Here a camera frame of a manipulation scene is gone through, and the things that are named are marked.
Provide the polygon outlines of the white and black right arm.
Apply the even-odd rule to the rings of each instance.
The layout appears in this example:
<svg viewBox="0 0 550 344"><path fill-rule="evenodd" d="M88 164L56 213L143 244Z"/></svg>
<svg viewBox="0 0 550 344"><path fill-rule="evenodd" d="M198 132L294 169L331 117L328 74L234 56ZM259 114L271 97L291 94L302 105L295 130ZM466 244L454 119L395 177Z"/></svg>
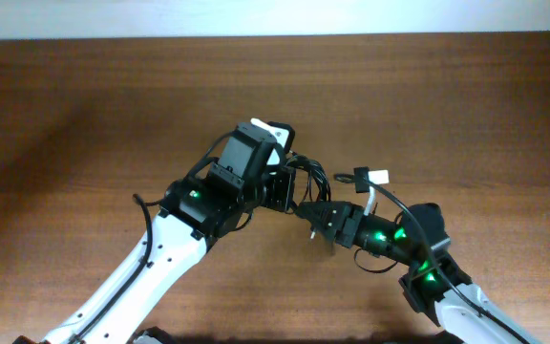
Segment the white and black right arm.
<svg viewBox="0 0 550 344"><path fill-rule="evenodd" d="M448 252L451 238L437 204L416 204L387 220L349 202L302 203L296 215L342 247L357 247L408 267L399 279L411 308L443 332L443 342L537 343L493 303Z"/></svg>

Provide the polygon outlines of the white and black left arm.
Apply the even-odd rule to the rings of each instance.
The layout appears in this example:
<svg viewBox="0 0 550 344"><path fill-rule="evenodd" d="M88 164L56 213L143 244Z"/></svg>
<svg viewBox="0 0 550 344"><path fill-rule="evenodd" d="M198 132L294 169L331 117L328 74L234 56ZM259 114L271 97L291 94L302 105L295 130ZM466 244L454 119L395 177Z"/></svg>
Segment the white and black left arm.
<svg viewBox="0 0 550 344"><path fill-rule="evenodd" d="M162 296L230 232L265 204L275 175L286 165L293 128L252 119L219 136L211 150L153 203L139 195L146 229L129 255L45 343L126 343Z"/></svg>

